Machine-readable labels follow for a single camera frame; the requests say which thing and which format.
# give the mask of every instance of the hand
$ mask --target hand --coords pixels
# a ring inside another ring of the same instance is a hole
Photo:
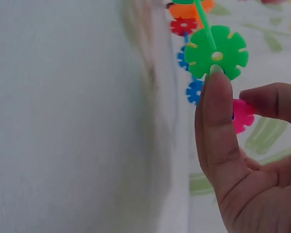
[[[291,85],[241,93],[257,114],[291,123]],[[232,87],[221,73],[205,81],[195,114],[200,165],[214,187],[229,233],[291,233],[291,155],[261,166],[240,150],[232,124]]]

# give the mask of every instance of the pink snowflake toy piece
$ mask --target pink snowflake toy piece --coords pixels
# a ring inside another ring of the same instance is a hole
[[[245,126],[251,126],[254,122],[256,110],[243,100],[233,100],[234,120],[233,124],[237,134],[246,130]]]

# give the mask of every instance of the red snowflake toy piece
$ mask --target red snowflake toy piece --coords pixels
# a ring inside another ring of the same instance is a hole
[[[233,100],[234,120],[233,124],[237,134],[246,130],[246,126],[251,126],[254,122],[256,110],[243,100]]]
[[[197,28],[195,18],[176,18],[170,23],[171,31],[179,36],[184,36],[185,33],[191,34]]]

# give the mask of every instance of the blue snowflake toy piece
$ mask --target blue snowflake toy piece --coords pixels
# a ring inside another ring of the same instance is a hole
[[[193,82],[189,84],[189,88],[186,89],[186,95],[190,103],[195,102],[196,106],[198,105],[203,85],[204,81],[201,80],[193,80]]]
[[[185,50],[185,46],[183,46],[180,52],[178,52],[177,59],[178,59],[179,66],[185,69],[186,71],[189,71],[189,63],[187,63],[184,60],[184,50]]]

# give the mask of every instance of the bed sheet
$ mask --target bed sheet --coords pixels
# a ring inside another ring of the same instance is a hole
[[[165,10],[167,23],[175,19]],[[210,25],[226,25],[239,32],[247,42],[249,63],[242,69],[240,77],[232,81],[234,97],[241,90],[274,82],[291,83],[291,0],[282,5],[263,5],[258,0],[236,1],[216,0],[215,7],[208,14]],[[183,36],[170,32],[174,64],[179,85],[188,85],[191,75],[178,64]],[[186,95],[186,88],[178,93]],[[223,233],[223,226],[213,189],[202,173],[195,147],[194,111],[195,105],[186,102],[186,112],[181,112],[188,121],[189,154],[189,232]],[[286,122],[255,117],[252,126],[238,135],[240,147],[261,163],[280,159],[291,153],[291,125]]]

